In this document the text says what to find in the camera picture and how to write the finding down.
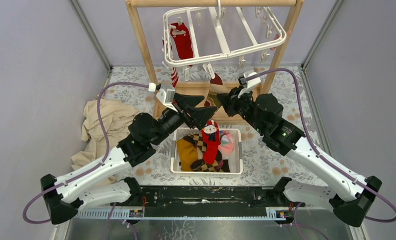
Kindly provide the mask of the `red white striped sock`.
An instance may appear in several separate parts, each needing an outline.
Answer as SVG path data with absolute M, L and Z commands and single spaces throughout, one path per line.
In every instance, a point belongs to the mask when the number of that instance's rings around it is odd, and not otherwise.
M 176 67 L 171 68 L 171 85 L 175 88 L 179 81 L 179 75 Z

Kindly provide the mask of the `beige sock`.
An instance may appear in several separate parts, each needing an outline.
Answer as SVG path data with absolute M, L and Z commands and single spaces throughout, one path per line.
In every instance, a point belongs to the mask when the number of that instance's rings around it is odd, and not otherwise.
M 227 88 L 220 76 L 214 73 L 214 78 L 210 80 L 209 91 L 205 98 L 205 107 L 217 107 L 219 109 L 222 106 L 221 101 L 218 99 L 218 94 L 228 94 L 230 89 Z

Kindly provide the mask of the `mustard yellow sock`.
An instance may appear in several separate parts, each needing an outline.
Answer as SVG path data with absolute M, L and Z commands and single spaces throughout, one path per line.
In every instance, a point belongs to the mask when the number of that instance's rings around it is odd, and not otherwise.
M 180 166 L 183 172 L 192 172 L 190 165 L 197 160 L 195 142 L 189 135 L 184 136 L 176 142 L 177 151 L 180 158 Z

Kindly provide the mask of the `pink patterned sock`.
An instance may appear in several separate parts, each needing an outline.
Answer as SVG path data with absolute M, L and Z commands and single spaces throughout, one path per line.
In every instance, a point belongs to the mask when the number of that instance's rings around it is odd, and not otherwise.
M 227 158 L 231 155 L 234 150 L 234 141 L 229 131 L 223 131 L 220 137 L 220 145 L 218 150 L 222 154 L 223 158 Z

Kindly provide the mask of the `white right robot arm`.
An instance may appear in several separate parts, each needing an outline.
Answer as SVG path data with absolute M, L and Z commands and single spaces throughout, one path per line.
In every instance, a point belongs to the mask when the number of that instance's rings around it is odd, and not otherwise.
M 285 206 L 291 201 L 322 207 L 342 222 L 360 227 L 382 181 L 374 175 L 358 174 L 329 155 L 323 160 L 324 151 L 316 152 L 305 133 L 282 117 L 284 108 L 271 93 L 257 98 L 251 93 L 239 93 L 235 87 L 217 95 L 225 113 L 230 117 L 240 115 L 262 136 L 269 149 L 298 162 L 327 184 L 317 186 L 284 177 L 272 193 L 274 203 Z

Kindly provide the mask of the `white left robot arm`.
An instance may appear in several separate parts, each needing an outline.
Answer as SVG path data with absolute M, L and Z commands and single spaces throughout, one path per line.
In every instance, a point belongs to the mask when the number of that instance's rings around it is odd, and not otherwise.
M 202 129 L 217 111 L 217 107 L 197 107 L 204 99 L 201 95 L 174 95 L 174 109 L 166 108 L 159 119 L 148 113 L 137 114 L 129 135 L 104 156 L 66 175 L 51 174 L 40 180 L 50 221 L 54 225 L 66 222 L 83 208 L 107 203 L 136 205 L 142 190 L 133 177 L 96 187 L 102 180 L 122 170 L 129 170 L 145 162 L 156 153 L 159 145 L 182 124 L 191 129 Z

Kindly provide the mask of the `white plastic basket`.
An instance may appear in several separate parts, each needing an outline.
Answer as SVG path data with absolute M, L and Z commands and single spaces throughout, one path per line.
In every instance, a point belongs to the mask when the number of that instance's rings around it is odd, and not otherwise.
M 227 158 L 222 159 L 225 161 L 222 167 L 223 172 L 202 172 L 202 171 L 182 171 L 180 166 L 180 158 L 177 151 L 176 142 L 184 136 L 190 136 L 193 134 L 201 134 L 199 129 L 189 129 L 180 127 L 173 133 L 173 147 L 171 151 L 171 171 L 175 174 L 183 176 L 210 176 L 210 177 L 226 177 L 232 178 L 237 177 L 243 172 L 243 160 L 242 160 L 242 141 L 241 133 L 236 128 L 221 128 L 219 129 L 220 137 L 223 131 L 229 131 L 234 141 L 234 150 L 231 155 Z

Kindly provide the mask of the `red bow sock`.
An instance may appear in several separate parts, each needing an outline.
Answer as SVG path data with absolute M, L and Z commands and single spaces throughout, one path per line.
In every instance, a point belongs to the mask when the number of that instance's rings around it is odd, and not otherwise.
M 214 120 L 210 120 L 201 129 L 203 143 L 206 144 L 206 150 L 203 155 L 205 163 L 212 165 L 217 156 L 218 146 L 220 142 L 220 133 L 217 123 Z

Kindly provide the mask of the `plain red sock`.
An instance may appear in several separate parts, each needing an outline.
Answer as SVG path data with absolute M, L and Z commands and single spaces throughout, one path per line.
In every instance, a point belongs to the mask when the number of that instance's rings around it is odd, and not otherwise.
M 194 58 L 191 35 L 185 23 L 171 23 L 170 35 L 174 40 L 178 57 L 181 60 Z

